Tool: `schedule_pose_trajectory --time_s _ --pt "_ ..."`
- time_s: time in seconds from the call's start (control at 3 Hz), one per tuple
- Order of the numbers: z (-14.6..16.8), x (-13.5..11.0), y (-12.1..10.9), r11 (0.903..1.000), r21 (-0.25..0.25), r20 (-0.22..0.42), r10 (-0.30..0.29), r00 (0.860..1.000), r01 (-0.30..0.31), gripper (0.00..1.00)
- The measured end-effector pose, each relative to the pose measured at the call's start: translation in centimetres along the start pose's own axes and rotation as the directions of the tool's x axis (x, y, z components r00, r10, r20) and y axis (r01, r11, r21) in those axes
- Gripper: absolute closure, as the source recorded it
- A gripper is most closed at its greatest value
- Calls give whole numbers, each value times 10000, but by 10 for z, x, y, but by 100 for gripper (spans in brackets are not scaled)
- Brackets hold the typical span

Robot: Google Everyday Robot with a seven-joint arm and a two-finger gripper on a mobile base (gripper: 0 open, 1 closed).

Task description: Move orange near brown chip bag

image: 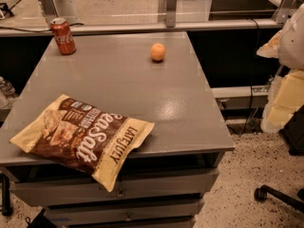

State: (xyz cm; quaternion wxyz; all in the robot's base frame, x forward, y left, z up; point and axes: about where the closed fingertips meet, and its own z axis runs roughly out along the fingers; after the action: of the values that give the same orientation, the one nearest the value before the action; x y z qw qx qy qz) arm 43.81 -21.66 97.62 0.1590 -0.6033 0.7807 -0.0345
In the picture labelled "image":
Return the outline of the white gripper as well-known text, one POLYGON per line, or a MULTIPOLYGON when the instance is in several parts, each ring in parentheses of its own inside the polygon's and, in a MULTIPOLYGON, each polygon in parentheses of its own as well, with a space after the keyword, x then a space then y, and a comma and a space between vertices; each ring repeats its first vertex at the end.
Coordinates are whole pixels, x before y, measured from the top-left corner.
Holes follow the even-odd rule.
POLYGON ((260 126, 266 133, 277 133, 304 105, 304 4, 286 21, 282 31, 256 51, 265 58, 277 59, 278 53, 279 62, 291 71, 272 81, 260 126))

